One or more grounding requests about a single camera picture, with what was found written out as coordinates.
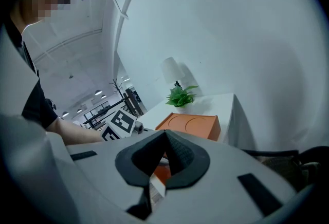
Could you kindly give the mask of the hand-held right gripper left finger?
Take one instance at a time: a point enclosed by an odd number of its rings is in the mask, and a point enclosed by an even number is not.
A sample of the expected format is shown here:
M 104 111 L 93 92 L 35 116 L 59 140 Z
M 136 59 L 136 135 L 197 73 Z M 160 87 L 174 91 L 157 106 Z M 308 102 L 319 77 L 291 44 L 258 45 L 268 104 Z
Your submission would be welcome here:
M 157 207 L 145 220 L 143 188 L 128 185 L 115 166 L 117 154 L 143 137 L 65 146 L 47 134 L 52 178 L 48 213 L 60 224 L 167 224 Z

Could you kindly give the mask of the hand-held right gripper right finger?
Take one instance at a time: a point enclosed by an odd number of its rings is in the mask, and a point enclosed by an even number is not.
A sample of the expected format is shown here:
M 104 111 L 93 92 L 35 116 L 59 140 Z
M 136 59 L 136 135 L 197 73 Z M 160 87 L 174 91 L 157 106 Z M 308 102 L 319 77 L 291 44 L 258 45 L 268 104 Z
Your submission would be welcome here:
M 168 130 L 183 144 L 199 147 L 210 160 L 192 186 L 167 189 L 152 214 L 153 224 L 301 224 L 313 191 L 297 192 L 283 177 L 246 152 L 226 144 Z

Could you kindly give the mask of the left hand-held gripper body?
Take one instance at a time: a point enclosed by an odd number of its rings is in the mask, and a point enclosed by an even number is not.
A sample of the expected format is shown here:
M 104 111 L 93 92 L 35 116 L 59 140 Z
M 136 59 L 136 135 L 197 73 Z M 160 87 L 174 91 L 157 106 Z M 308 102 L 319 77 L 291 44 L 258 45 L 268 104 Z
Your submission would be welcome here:
M 129 137 L 147 137 L 154 133 L 153 129 L 144 127 L 137 118 L 127 111 L 117 110 L 109 118 L 100 132 L 102 141 L 114 141 Z

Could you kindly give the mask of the orange box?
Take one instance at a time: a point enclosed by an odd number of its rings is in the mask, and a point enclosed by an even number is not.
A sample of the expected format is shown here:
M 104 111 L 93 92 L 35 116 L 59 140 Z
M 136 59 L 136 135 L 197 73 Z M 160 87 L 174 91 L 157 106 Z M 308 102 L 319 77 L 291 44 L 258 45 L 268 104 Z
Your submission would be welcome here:
M 170 113 L 155 130 L 174 130 L 197 137 L 217 141 L 220 138 L 221 126 L 218 116 L 203 116 Z
M 169 160 L 166 153 L 164 153 L 150 178 L 150 183 L 162 197 L 166 195 L 166 181 L 169 178 L 171 178 Z

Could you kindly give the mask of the person's left forearm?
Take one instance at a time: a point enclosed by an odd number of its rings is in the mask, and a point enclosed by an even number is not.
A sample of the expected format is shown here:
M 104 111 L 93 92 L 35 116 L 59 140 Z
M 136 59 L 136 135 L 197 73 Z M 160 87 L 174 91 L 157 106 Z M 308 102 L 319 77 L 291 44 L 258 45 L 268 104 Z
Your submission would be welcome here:
M 60 135 L 65 145 L 96 143 L 104 141 L 99 131 L 82 128 L 74 123 L 62 120 L 59 117 L 57 117 L 46 128 L 46 131 Z

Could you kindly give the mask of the black stair railing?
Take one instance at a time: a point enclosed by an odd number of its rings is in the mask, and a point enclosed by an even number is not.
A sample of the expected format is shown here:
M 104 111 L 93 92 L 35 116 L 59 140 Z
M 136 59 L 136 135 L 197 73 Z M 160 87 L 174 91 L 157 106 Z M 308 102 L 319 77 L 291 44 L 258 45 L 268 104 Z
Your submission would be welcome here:
M 105 121 L 118 110 L 126 111 L 135 117 L 140 117 L 147 111 L 137 91 L 132 87 L 119 93 L 118 101 L 114 103 L 106 101 L 85 113 L 82 126 L 87 129 L 99 130 Z

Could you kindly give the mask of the black coat rack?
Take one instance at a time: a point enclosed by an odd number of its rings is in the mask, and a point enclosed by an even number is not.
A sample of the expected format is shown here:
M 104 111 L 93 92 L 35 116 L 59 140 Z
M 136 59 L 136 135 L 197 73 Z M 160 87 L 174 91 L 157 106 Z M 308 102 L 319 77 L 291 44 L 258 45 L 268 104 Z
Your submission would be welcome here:
M 117 83 L 117 79 L 113 79 L 113 81 L 112 81 L 112 82 L 109 82 L 109 84 L 113 85 L 113 87 L 114 87 L 114 93 L 118 93 L 119 96 L 120 96 L 122 99 L 124 99 L 124 96 L 123 96 L 123 94 L 122 94 L 122 92 L 121 92 L 122 84 L 119 84 L 119 85 L 118 85 L 118 83 Z

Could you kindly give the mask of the green potted plant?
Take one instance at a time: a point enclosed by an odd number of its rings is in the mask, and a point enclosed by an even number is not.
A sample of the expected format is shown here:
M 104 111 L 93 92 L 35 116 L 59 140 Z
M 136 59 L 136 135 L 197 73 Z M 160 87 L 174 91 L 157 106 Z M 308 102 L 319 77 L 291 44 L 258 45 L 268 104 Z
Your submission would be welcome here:
M 167 96 L 166 105 L 174 106 L 180 114 L 186 114 L 190 104 L 194 102 L 196 94 L 194 94 L 192 90 L 196 88 L 198 88 L 198 86 L 195 85 L 188 86 L 185 89 L 175 86 L 170 89 L 170 94 Z

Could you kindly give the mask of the black round chair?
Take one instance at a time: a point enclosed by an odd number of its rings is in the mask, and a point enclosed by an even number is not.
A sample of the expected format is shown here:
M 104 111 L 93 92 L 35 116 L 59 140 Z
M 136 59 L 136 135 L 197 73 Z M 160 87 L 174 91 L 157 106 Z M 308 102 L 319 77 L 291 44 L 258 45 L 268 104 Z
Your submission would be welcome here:
M 254 151 L 244 150 L 263 165 L 267 166 L 299 192 L 306 186 L 316 183 L 322 174 L 322 170 L 329 163 L 329 146 L 316 146 L 299 152 L 289 151 Z

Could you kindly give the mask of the white shade table lamp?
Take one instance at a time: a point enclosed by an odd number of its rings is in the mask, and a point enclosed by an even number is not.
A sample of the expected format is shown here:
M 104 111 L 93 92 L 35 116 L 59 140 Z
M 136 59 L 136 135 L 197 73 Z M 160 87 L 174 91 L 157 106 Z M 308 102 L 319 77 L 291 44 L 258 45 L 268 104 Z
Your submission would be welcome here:
M 162 62 L 161 70 L 164 80 L 168 85 L 174 85 L 174 87 L 178 86 L 182 89 L 182 86 L 179 81 L 185 77 L 185 73 L 173 57 L 166 58 Z

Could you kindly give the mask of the white table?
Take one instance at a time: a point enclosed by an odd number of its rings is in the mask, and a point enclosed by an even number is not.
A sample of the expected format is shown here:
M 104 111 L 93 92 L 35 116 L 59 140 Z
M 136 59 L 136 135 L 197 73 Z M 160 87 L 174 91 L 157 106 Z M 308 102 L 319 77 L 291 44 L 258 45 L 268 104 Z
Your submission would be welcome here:
M 170 113 L 178 113 L 163 100 L 138 118 L 144 127 L 155 129 Z M 256 144 L 245 112 L 233 93 L 196 97 L 188 104 L 186 114 L 218 116 L 221 133 L 218 141 L 246 150 L 256 150 Z

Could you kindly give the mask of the person's black clothing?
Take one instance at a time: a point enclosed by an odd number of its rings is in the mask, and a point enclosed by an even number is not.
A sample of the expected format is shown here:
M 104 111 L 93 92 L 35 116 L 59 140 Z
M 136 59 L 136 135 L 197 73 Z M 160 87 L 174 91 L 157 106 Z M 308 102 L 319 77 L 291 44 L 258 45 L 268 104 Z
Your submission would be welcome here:
M 21 55 L 26 64 L 39 77 L 39 71 L 34 66 L 30 54 L 27 50 L 26 44 L 23 41 L 22 35 L 16 28 L 9 16 L 5 19 L 5 28 L 13 42 L 16 50 Z M 22 116 L 28 120 L 34 121 L 46 129 L 52 122 L 57 119 L 57 114 L 50 107 L 47 102 L 44 92 L 41 88 L 40 80 L 38 80 L 34 89 L 32 90 L 22 112 Z

